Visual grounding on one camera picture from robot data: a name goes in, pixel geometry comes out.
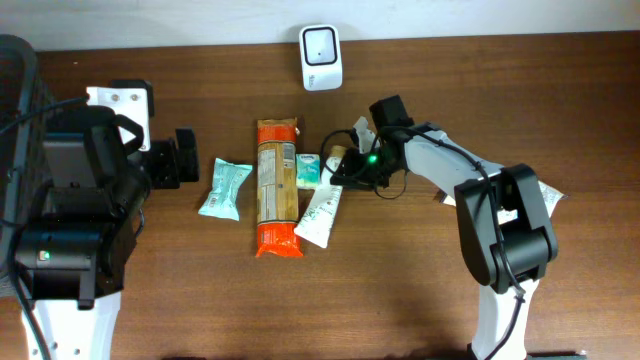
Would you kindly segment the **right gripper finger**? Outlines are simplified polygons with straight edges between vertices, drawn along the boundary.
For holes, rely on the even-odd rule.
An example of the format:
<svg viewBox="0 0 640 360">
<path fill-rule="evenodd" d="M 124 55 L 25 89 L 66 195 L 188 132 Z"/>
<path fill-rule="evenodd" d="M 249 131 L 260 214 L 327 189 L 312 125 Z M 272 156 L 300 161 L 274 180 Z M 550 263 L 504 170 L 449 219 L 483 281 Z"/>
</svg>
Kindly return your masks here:
<svg viewBox="0 0 640 360">
<path fill-rule="evenodd" d="M 372 147 L 375 147 L 375 134 L 369 129 L 369 122 L 364 116 L 360 116 L 353 125 L 355 140 L 354 143 L 358 147 L 360 153 L 369 153 Z"/>
<path fill-rule="evenodd" d="M 379 178 L 378 155 L 347 154 L 330 177 L 331 185 L 372 190 Z"/>
</svg>

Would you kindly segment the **mint green snack pouch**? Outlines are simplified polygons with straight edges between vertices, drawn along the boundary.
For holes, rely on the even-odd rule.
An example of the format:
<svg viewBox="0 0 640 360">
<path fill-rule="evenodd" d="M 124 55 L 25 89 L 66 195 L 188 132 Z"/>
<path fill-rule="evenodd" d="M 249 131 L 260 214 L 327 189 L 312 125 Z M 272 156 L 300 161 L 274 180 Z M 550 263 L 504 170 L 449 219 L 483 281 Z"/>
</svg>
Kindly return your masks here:
<svg viewBox="0 0 640 360">
<path fill-rule="evenodd" d="M 236 204 L 238 192 L 252 170 L 252 165 L 233 164 L 216 158 L 212 189 L 198 210 L 198 214 L 239 221 L 240 216 Z"/>
</svg>

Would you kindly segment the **teal tissue pack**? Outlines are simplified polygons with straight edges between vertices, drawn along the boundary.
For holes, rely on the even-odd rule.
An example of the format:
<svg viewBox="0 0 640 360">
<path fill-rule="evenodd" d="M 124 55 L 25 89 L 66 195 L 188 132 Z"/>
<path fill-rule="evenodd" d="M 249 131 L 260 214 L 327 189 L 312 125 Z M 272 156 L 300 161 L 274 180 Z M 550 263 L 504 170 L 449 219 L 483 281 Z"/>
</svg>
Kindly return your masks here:
<svg viewBox="0 0 640 360">
<path fill-rule="evenodd" d="M 320 156 L 296 155 L 296 185 L 302 190 L 315 189 L 320 183 Z"/>
</svg>

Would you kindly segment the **white tube with gold cap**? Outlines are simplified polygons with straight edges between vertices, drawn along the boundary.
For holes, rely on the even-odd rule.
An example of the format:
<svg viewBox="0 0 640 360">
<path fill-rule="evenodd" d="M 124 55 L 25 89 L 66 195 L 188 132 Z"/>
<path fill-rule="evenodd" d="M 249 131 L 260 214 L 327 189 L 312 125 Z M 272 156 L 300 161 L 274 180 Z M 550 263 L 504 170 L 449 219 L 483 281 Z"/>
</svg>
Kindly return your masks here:
<svg viewBox="0 0 640 360">
<path fill-rule="evenodd" d="M 323 249 L 328 247 L 343 190 L 342 186 L 331 184 L 331 177 L 337 171 L 345 153 L 346 148 L 343 146 L 334 145 L 331 148 L 320 175 L 319 185 L 294 228 L 298 237 Z"/>
</svg>

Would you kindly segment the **orange pasta package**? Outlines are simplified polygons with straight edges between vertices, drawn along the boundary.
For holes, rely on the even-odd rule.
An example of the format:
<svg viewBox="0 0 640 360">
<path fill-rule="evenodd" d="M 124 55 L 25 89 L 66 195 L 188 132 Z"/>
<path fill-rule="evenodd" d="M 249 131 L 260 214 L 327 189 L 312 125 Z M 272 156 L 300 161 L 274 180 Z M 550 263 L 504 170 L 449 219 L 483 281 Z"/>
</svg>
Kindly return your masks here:
<svg viewBox="0 0 640 360">
<path fill-rule="evenodd" d="M 303 257 L 294 233 L 299 219 L 296 129 L 296 118 L 257 121 L 257 257 Z"/>
</svg>

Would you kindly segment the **yellow snack bag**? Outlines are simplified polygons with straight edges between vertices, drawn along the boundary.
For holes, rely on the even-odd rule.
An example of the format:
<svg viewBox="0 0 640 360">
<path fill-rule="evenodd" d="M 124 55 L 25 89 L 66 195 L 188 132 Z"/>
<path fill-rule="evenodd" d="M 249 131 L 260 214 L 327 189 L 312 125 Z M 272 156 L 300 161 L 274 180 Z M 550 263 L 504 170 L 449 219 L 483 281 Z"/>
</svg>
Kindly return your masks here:
<svg viewBox="0 0 640 360">
<path fill-rule="evenodd" d="M 548 212 L 549 216 L 552 216 L 559 201 L 567 199 L 568 196 L 558 191 L 556 188 L 549 186 L 548 184 L 539 181 L 539 188 Z M 444 205 L 456 206 L 456 202 L 453 197 L 447 195 L 443 191 L 439 191 L 436 195 L 436 200 Z M 501 208 L 498 213 L 498 222 L 500 225 L 507 222 L 516 220 L 518 218 L 517 210 L 505 210 Z"/>
</svg>

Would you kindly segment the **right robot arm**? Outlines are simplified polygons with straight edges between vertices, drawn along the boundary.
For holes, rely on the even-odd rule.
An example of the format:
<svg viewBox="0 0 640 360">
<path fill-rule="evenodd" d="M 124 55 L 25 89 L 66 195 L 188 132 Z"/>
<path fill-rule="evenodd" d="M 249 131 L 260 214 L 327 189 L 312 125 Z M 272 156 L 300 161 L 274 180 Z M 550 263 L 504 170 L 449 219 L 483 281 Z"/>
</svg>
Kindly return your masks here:
<svg viewBox="0 0 640 360">
<path fill-rule="evenodd" d="M 376 133 L 364 151 L 352 148 L 330 182 L 377 191 L 398 171 L 415 174 L 453 197 L 460 249 L 480 286 L 473 359 L 526 359 L 532 296 L 558 243 L 536 173 L 486 161 L 432 123 L 417 124 L 395 95 L 369 108 Z"/>
</svg>

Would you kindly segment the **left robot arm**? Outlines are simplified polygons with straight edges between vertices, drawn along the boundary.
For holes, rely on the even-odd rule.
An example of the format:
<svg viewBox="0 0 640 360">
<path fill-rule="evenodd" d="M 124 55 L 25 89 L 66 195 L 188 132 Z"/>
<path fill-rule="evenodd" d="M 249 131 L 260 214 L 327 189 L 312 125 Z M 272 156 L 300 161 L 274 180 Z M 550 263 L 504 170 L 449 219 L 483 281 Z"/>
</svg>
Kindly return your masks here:
<svg viewBox="0 0 640 360">
<path fill-rule="evenodd" d="M 34 129 L 1 220 L 33 359 L 110 357 L 144 202 L 199 180 L 194 132 L 154 140 L 154 113 L 150 82 L 124 79 L 10 119 Z"/>
</svg>

